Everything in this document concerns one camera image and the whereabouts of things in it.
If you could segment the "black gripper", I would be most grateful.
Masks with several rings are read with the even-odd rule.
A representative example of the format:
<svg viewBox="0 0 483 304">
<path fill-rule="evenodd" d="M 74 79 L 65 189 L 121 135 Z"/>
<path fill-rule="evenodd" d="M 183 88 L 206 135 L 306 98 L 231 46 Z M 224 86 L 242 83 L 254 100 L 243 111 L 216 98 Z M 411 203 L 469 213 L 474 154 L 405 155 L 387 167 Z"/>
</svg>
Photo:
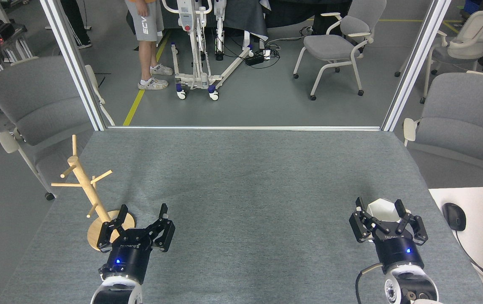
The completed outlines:
<svg viewBox="0 0 483 304">
<path fill-rule="evenodd" d="M 371 233 L 376 229 L 382 231 L 382 235 L 374 237 L 374 244 L 379 262 L 382 263 L 382 271 L 388 273 L 390 269 L 403 264 L 413 264 L 424 268 L 422 258 L 416 249 L 428 241 L 423 220 L 420 216 L 413 215 L 407 211 L 402 200 L 395 201 L 395 209 L 400 217 L 395 234 L 398 236 L 387 235 L 387 227 L 383 221 L 368 213 L 363 206 L 362 198 L 356 199 L 356 210 L 351 214 L 349 223 L 357 242 L 363 243 L 368 240 Z M 413 235 L 407 233 L 407 225 L 411 225 Z"/>
<path fill-rule="evenodd" d="M 117 218 L 101 225 L 97 247 L 103 252 L 109 252 L 108 261 L 99 268 L 102 280 L 112 276 L 122 276 L 143 284 L 148 267 L 149 256 L 153 248 L 168 252 L 172 241 L 175 225 L 168 219 L 168 207 L 162 204 L 159 218 L 143 230 L 125 230 L 128 207 L 121 205 Z M 111 235 L 117 230 L 121 235 L 113 242 L 111 250 Z"/>
</svg>

